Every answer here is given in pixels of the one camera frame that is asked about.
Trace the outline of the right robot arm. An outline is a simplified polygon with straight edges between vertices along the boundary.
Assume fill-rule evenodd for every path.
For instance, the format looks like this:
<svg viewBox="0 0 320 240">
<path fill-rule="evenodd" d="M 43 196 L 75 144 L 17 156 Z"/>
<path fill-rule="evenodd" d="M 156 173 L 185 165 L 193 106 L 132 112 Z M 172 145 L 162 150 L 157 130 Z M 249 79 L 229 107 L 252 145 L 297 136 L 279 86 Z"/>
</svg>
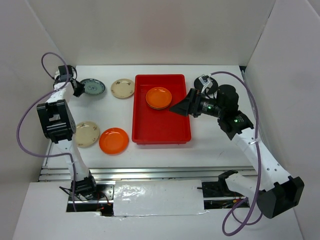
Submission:
<svg viewBox="0 0 320 240">
<path fill-rule="evenodd" d="M 206 98 L 199 90 L 192 88 L 186 97 L 170 107 L 170 112 L 187 117 L 202 114 L 217 118 L 220 129 L 245 154 L 260 179 L 259 191 L 237 171 L 223 174 L 225 179 L 217 185 L 219 193 L 229 196 L 240 193 L 256 201 L 262 214 L 272 219 L 299 204 L 305 183 L 297 176 L 293 177 L 274 158 L 264 143 L 256 137 L 256 130 L 250 119 L 238 108 L 239 95 L 236 89 L 224 84 L 218 87 L 215 98 Z"/>
</svg>

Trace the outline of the yellow patterned plate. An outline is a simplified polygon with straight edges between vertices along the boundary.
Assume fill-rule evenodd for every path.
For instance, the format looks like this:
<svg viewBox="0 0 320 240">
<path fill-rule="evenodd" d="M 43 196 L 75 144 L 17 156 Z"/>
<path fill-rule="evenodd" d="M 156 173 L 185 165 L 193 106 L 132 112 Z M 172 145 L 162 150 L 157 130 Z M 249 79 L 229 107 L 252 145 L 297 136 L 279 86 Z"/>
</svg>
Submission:
<svg viewBox="0 0 320 240">
<path fill-rule="evenodd" d="M 162 106 L 162 107 L 155 107 L 155 106 L 152 106 L 152 105 L 149 105 L 148 106 L 152 109 L 155 109 L 155 110 L 163 110 L 163 109 L 166 109 L 170 106 L 170 104 L 166 105 L 166 106 Z"/>
</svg>

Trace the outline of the blue patterned plate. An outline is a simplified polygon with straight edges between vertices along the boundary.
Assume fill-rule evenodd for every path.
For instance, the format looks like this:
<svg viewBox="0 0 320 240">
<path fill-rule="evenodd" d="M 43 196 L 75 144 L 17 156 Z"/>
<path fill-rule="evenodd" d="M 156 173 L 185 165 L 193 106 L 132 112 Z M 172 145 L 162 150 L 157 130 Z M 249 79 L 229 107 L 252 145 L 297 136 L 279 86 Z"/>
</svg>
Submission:
<svg viewBox="0 0 320 240">
<path fill-rule="evenodd" d="M 84 85 L 84 92 L 88 95 L 100 95 L 106 91 L 104 83 L 95 78 L 86 78 L 80 83 Z"/>
</svg>

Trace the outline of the black plate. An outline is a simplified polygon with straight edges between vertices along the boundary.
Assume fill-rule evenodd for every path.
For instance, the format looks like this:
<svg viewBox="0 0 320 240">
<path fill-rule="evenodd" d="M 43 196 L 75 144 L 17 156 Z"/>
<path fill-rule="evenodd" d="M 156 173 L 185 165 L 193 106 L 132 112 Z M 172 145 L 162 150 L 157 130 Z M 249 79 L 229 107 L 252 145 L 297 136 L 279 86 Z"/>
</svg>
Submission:
<svg viewBox="0 0 320 240">
<path fill-rule="evenodd" d="M 216 93 L 216 91 L 218 90 L 218 83 L 214 78 L 212 78 L 211 76 L 209 76 L 209 77 L 211 78 L 211 81 L 212 81 L 212 87 L 211 88 L 207 88 L 205 90 L 205 92 L 202 93 L 202 94 L 205 94 L 206 96 L 213 96 Z M 197 89 L 197 90 L 199 90 L 201 92 L 201 84 L 199 82 L 199 77 L 197 77 L 194 80 L 193 86 L 194 86 L 195 89 Z"/>
</svg>

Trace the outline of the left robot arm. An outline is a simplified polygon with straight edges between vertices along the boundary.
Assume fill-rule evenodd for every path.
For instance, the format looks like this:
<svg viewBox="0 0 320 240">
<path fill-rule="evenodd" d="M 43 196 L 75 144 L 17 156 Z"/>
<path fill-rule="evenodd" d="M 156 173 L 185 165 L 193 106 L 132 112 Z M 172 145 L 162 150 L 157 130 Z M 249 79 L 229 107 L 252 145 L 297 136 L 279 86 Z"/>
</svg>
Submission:
<svg viewBox="0 0 320 240">
<path fill-rule="evenodd" d="M 71 176 L 70 193 L 73 198 L 92 200 L 97 197 L 96 185 L 89 168 L 82 160 L 75 141 L 76 123 L 68 106 L 73 94 L 80 96 L 84 87 L 71 74 L 58 76 L 53 84 L 54 93 L 45 103 L 36 106 L 44 136 L 64 154 Z"/>
</svg>

